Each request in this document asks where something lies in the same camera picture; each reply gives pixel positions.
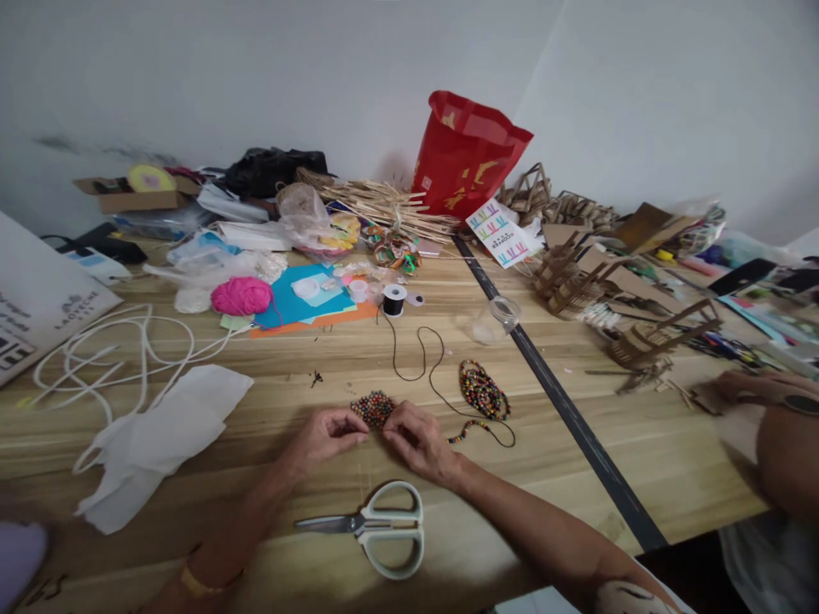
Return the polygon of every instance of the colorful bead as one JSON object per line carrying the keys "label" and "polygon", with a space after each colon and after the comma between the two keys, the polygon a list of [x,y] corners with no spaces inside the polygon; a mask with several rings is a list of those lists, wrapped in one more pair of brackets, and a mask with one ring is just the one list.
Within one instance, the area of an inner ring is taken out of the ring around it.
{"label": "colorful bead", "polygon": [[[472,407],[489,420],[508,420],[512,413],[509,400],[486,370],[474,360],[465,360],[460,370],[461,394]],[[449,443],[459,443],[467,436],[472,426],[480,426],[488,432],[491,428],[481,420],[468,421],[457,437],[447,439]]]}
{"label": "colorful bead", "polygon": [[367,426],[380,431],[395,409],[395,403],[384,391],[372,391],[366,397],[350,403],[350,409],[358,414]]}

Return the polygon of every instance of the clear plastic jar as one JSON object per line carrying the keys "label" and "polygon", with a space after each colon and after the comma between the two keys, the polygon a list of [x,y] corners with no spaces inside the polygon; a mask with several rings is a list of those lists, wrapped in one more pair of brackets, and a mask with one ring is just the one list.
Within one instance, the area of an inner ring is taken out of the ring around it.
{"label": "clear plastic jar", "polygon": [[496,296],[475,318],[472,323],[472,334],[476,341],[493,345],[503,341],[519,321],[520,307],[513,300]]}

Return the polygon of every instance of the yellow disc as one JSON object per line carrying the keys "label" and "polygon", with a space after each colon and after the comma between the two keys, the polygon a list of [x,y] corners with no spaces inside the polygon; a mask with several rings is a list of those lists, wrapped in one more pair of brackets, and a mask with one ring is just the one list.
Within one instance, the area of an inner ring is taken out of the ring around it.
{"label": "yellow disc", "polygon": [[132,166],[128,183],[134,192],[168,192],[177,188],[176,180],[165,169],[153,165]]}

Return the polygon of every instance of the scissors blade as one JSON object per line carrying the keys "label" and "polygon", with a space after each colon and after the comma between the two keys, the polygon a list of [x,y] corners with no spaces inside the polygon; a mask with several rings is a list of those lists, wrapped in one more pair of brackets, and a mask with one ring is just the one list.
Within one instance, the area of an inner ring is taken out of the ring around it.
{"label": "scissors blade", "polygon": [[355,514],[354,516],[322,516],[320,518],[308,518],[294,523],[293,526],[299,530],[313,531],[316,533],[355,533],[364,524],[364,516]]}

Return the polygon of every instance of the printed sign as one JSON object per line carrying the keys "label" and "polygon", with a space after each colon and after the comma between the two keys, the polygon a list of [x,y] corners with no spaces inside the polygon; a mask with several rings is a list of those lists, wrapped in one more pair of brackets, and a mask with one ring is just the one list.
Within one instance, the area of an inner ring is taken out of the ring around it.
{"label": "printed sign", "polygon": [[469,216],[467,223],[504,269],[532,254],[526,232],[504,215],[495,199]]}
{"label": "printed sign", "polygon": [[0,213],[0,386],[120,298]]}

